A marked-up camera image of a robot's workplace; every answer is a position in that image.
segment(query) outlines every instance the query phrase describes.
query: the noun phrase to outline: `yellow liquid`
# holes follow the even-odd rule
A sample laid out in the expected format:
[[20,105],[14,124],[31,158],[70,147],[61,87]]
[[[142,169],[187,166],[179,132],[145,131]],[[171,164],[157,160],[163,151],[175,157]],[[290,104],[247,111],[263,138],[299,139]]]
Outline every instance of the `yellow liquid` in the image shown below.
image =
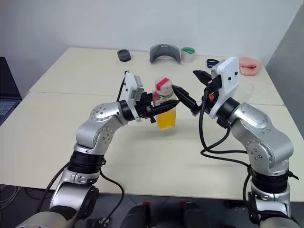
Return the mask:
[[161,130],[166,130],[175,126],[175,108],[156,116],[157,126]]

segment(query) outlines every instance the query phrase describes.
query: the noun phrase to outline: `black round object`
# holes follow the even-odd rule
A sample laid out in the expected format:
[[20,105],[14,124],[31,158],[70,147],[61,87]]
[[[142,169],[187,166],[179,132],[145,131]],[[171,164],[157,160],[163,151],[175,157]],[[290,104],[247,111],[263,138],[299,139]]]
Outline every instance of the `black round object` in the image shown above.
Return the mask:
[[79,173],[96,173],[102,165],[102,155],[84,154],[74,151],[68,169]]
[[119,60],[122,62],[128,62],[131,60],[130,52],[126,49],[121,49],[117,52]]
[[119,103],[120,103],[120,107],[122,108],[122,111],[123,111],[123,117],[127,121],[135,120],[127,102],[125,100],[122,100],[122,101],[119,101]]
[[98,195],[98,188],[92,186],[91,189],[87,192],[84,201],[82,202],[81,208],[77,214],[77,219],[86,219],[92,214]]
[[265,176],[251,169],[252,182],[260,190],[277,194],[287,188],[288,173],[280,176]]
[[219,108],[217,112],[217,117],[222,116],[227,120],[234,109],[239,106],[239,102],[237,102],[232,97],[228,98],[227,101]]

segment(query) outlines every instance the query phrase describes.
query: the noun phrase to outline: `laptop screen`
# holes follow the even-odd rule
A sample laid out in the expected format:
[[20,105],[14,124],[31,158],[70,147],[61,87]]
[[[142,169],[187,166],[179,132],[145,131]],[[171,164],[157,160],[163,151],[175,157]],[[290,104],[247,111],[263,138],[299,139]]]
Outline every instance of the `laptop screen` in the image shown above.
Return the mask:
[[21,98],[5,57],[0,57],[0,97]]

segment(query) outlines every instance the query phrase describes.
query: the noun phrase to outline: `gray plastic object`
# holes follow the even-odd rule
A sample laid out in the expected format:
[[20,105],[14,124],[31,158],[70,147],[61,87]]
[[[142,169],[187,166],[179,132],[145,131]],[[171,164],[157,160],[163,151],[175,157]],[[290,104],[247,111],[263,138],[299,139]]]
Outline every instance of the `gray plastic object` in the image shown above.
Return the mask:
[[181,63],[180,50],[172,44],[156,44],[150,48],[150,62],[153,63],[155,59],[160,56],[170,56],[178,63]]
[[130,52],[126,49],[121,49],[117,52],[118,58],[122,62],[128,62],[131,60]]

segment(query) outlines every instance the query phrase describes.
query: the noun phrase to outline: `silver robotic arm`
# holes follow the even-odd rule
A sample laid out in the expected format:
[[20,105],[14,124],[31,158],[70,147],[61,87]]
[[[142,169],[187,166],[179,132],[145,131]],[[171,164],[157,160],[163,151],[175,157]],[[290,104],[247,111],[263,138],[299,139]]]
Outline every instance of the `silver robotic arm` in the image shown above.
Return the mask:
[[[271,123],[262,111],[232,98],[239,85],[239,61],[231,57],[215,65],[211,75],[193,71],[206,85],[205,112],[222,127],[231,128],[234,137],[245,147],[249,156],[251,191],[248,193],[249,218],[261,228],[299,228],[291,220],[289,157],[294,148],[291,140]],[[181,87],[172,86],[181,102],[196,116],[201,106]]]
[[17,228],[71,228],[92,213],[98,197],[99,170],[105,165],[107,151],[115,131],[129,121],[141,121],[175,107],[168,101],[153,107],[152,94],[144,91],[138,76],[125,73],[123,91],[126,100],[96,106],[77,130],[76,143],[69,164],[64,168],[51,199],[49,211],[39,212]]

